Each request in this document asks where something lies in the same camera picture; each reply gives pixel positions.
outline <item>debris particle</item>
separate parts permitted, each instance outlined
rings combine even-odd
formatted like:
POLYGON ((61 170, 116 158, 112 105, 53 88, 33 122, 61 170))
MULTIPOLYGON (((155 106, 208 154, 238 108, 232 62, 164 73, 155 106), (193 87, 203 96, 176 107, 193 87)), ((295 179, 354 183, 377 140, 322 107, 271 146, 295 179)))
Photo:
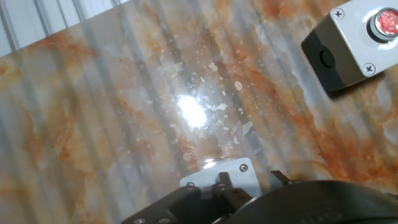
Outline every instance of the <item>debris particle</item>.
POLYGON ((235 87, 236 87, 236 89, 239 90, 239 91, 241 91, 242 88, 243 88, 242 83, 239 82, 239 81, 236 81, 236 82, 235 82, 235 87))
POLYGON ((218 71, 218 67, 217 67, 213 62, 211 62, 211 63, 209 64, 209 67, 210 67, 211 69, 213 69, 214 72, 217 72, 217 71, 218 71))
POLYGON ((246 124, 242 125, 243 128, 243 136, 245 136, 249 130, 253 127, 253 123, 251 121, 247 122, 246 124))

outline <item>marble surface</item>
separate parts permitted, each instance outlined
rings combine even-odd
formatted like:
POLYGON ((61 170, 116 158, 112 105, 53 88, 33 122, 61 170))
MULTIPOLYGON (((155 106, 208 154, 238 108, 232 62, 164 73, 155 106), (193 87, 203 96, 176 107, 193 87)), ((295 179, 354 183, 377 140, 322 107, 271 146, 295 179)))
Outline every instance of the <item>marble surface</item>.
POLYGON ((0 222, 120 223, 219 161, 398 193, 398 69, 329 98, 345 0, 129 1, 0 58, 0 222))

